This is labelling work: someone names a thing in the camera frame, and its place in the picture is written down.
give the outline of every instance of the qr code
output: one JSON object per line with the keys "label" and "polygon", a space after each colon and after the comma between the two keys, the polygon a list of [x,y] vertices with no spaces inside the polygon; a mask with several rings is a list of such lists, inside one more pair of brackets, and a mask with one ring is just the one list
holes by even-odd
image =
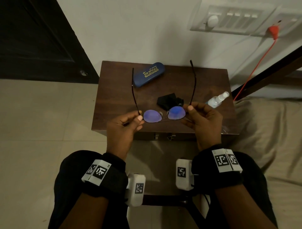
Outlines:
{"label": "qr code", "polygon": [[232,165],[238,165],[238,161],[233,154],[228,154]]}
{"label": "qr code", "polygon": [[186,177],[186,168],[177,167],[177,176]]}
{"label": "qr code", "polygon": [[86,174],[91,174],[95,167],[96,167],[96,165],[91,165],[90,168],[88,169],[88,171],[86,172]]}
{"label": "qr code", "polygon": [[229,165],[227,156],[225,154],[215,156],[218,166]]}
{"label": "qr code", "polygon": [[98,165],[95,172],[93,173],[93,176],[99,178],[99,179],[103,179],[105,173],[106,173],[107,169]]}
{"label": "qr code", "polygon": [[144,183],[137,183],[135,186],[135,194],[142,194],[144,190]]}

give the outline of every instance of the bed frame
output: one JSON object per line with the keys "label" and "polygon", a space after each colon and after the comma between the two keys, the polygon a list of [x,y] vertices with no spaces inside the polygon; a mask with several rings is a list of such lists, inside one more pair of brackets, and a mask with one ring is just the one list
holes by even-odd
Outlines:
{"label": "bed frame", "polygon": [[[269,84],[302,87],[302,46],[247,82],[236,100],[240,100]],[[232,91],[233,98],[243,85]]]}

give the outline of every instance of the white switch panel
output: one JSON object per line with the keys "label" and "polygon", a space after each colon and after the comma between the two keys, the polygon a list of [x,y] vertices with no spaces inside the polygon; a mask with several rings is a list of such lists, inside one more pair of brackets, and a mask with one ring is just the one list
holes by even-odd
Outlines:
{"label": "white switch panel", "polygon": [[279,25],[279,37],[283,37],[302,22],[302,10],[277,7],[273,14],[255,32],[256,36],[265,36],[267,28]]}
{"label": "white switch panel", "polygon": [[[272,4],[203,0],[190,30],[249,35],[260,27],[274,9]],[[218,24],[208,27],[207,20],[212,15],[218,17]]]}

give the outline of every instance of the person's left hand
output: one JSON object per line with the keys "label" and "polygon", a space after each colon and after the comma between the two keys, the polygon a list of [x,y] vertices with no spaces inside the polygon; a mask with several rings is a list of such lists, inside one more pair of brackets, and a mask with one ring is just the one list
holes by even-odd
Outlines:
{"label": "person's left hand", "polygon": [[107,152],[125,160],[133,142],[133,135],[139,131],[145,121],[137,112],[120,115],[107,122]]}

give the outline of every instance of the white knob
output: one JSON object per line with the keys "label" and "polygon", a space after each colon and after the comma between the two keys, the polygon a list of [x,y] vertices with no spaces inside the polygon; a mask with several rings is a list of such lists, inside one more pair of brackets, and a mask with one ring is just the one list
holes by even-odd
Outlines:
{"label": "white knob", "polygon": [[218,25],[218,17],[217,15],[212,15],[208,18],[207,20],[207,25],[208,27],[210,28],[213,28],[215,27],[216,25]]}

